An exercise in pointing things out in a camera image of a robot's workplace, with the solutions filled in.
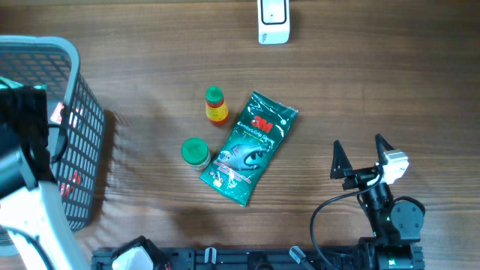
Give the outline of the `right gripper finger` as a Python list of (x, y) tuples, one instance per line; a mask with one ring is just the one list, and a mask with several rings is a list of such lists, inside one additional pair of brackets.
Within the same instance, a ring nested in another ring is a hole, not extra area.
[(376, 136), (375, 136), (375, 143), (376, 143), (376, 151), (377, 151), (377, 155), (378, 155), (378, 158), (379, 158), (379, 164), (386, 164), (386, 158), (384, 157), (384, 154), (388, 151), (392, 151), (394, 150), (395, 148), (393, 146), (391, 146), (384, 138), (383, 136), (378, 133)]
[(345, 179), (350, 177), (353, 172), (353, 167), (346, 156), (343, 146), (339, 140), (333, 143), (333, 159), (331, 165), (330, 178), (331, 179)]

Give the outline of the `red white small packet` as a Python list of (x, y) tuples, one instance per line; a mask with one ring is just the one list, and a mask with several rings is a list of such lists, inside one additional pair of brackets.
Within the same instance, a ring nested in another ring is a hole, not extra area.
[[(60, 125), (62, 119), (66, 118), (66, 105), (62, 102), (58, 102), (55, 109), (53, 110), (52, 115), (49, 117), (49, 120), (52, 123)], [(77, 126), (78, 116), (74, 115), (72, 112), (68, 116), (68, 124), (73, 124), (74, 127)]]

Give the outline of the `red snack bar wrapper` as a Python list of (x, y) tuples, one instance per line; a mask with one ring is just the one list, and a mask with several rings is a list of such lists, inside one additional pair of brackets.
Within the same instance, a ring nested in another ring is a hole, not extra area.
[(68, 198), (74, 193), (75, 187), (81, 185), (82, 175), (75, 171), (73, 175), (67, 180), (67, 183), (62, 183), (60, 187), (61, 197)]

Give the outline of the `green 3M glove packet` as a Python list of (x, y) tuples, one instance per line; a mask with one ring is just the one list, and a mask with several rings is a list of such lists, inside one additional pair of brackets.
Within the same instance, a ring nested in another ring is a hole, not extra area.
[(297, 115), (297, 109), (253, 92), (223, 147), (199, 179), (246, 206)]

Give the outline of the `red yellow sauce bottle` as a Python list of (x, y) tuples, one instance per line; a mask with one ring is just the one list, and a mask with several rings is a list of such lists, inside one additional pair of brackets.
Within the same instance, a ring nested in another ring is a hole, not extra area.
[(205, 114), (208, 120), (215, 126), (226, 124), (230, 117), (224, 93), (216, 85), (208, 87), (205, 91)]

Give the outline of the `green lid jar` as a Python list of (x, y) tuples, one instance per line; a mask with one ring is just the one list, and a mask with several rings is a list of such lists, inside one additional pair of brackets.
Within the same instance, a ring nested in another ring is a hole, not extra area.
[(196, 171), (203, 171), (211, 161), (207, 143), (198, 137), (191, 137), (184, 141), (181, 146), (181, 156)]

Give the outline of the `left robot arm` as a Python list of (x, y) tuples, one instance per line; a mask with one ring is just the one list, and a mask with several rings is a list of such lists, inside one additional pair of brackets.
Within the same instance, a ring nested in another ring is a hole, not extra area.
[(1, 90), (1, 228), (28, 269), (88, 269), (50, 168), (47, 93)]

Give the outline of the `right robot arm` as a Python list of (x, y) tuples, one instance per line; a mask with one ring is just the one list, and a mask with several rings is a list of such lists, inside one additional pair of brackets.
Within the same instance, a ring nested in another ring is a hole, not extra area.
[(409, 158), (379, 134), (375, 136), (378, 161), (363, 169), (353, 169), (343, 146), (336, 140), (330, 177), (343, 179), (342, 188), (357, 189), (359, 205), (367, 216), (372, 237), (358, 240), (354, 256), (358, 269), (424, 269), (421, 240), (426, 209), (409, 196), (394, 197), (390, 190), (407, 171)]

